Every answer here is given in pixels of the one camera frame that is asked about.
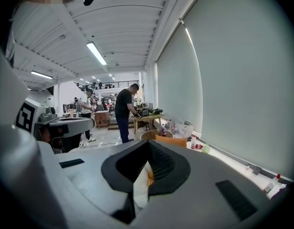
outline jeans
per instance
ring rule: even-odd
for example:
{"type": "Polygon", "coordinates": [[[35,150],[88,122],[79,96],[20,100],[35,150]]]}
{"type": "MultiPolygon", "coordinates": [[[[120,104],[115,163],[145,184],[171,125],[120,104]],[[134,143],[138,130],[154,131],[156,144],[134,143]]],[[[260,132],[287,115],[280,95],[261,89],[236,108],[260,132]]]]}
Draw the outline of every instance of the jeans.
{"type": "MultiPolygon", "coordinates": [[[[91,113],[87,113],[87,114],[81,114],[82,118],[90,118],[91,119],[91,113]]],[[[85,133],[85,137],[86,139],[90,139],[90,130],[87,130],[84,132],[85,133]]]]}
{"type": "Polygon", "coordinates": [[[128,135],[129,135],[129,120],[128,118],[116,118],[117,125],[119,128],[120,137],[122,138],[123,143],[129,142],[128,135]]]}

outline railing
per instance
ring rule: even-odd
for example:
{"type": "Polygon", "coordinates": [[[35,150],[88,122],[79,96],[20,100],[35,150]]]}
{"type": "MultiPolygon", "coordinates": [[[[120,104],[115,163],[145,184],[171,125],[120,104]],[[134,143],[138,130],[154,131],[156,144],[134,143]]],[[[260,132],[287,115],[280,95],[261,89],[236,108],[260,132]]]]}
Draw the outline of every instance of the railing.
{"type": "Polygon", "coordinates": [[[117,87],[123,87],[127,88],[131,86],[132,84],[138,84],[138,81],[124,81],[124,82],[104,82],[102,83],[102,86],[100,87],[99,83],[92,83],[89,85],[82,85],[80,83],[74,82],[81,91],[86,91],[88,88],[91,88],[92,90],[100,90],[100,89],[109,89],[109,88],[117,88],[117,87]]]}

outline workbench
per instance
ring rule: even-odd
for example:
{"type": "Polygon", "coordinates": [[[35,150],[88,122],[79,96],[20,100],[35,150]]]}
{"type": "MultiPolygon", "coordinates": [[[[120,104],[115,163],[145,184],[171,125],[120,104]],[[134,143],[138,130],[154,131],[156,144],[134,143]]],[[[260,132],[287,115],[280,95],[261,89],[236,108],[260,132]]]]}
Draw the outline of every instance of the workbench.
{"type": "Polygon", "coordinates": [[[137,123],[139,121],[150,121],[150,120],[155,120],[155,119],[158,119],[159,123],[160,123],[160,126],[162,126],[161,124],[161,117],[164,116],[163,114],[150,114],[148,116],[144,116],[142,118],[137,118],[137,117],[132,117],[131,120],[134,121],[134,128],[135,128],[135,136],[134,136],[134,140],[137,139],[137,123]]]}

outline black t-shirt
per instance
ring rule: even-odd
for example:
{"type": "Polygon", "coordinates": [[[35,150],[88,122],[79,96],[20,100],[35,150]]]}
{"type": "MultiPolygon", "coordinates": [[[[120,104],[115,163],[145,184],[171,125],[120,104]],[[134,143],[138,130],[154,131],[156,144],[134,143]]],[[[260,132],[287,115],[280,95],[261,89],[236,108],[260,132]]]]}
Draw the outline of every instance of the black t-shirt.
{"type": "Polygon", "coordinates": [[[115,104],[115,117],[117,118],[128,118],[130,111],[128,110],[127,104],[132,104],[131,93],[124,89],[120,91],[116,98],[115,104]]]}

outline bottle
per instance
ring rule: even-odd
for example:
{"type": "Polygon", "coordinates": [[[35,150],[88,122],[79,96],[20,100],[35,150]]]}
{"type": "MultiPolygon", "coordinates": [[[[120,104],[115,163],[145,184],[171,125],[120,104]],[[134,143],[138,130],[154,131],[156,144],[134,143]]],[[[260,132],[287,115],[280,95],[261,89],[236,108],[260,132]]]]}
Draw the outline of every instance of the bottle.
{"type": "Polygon", "coordinates": [[[199,143],[197,139],[196,139],[196,149],[199,149],[199,143]]]}
{"type": "Polygon", "coordinates": [[[162,136],[166,136],[165,126],[162,124],[162,136]]]}
{"type": "Polygon", "coordinates": [[[191,146],[190,147],[192,149],[196,148],[196,136],[195,135],[191,138],[191,146]]]}
{"type": "Polygon", "coordinates": [[[265,194],[268,194],[272,189],[274,188],[274,185],[270,182],[263,190],[262,192],[265,194]]]}
{"type": "Polygon", "coordinates": [[[176,124],[174,122],[172,123],[172,126],[171,126],[171,132],[173,135],[176,134],[176,124]]]}
{"type": "Polygon", "coordinates": [[[271,183],[275,186],[279,182],[280,177],[281,175],[277,174],[277,176],[272,179],[271,183]]]}
{"type": "Polygon", "coordinates": [[[209,143],[206,143],[206,146],[203,146],[202,152],[205,153],[205,154],[209,154],[210,153],[209,143]]]}

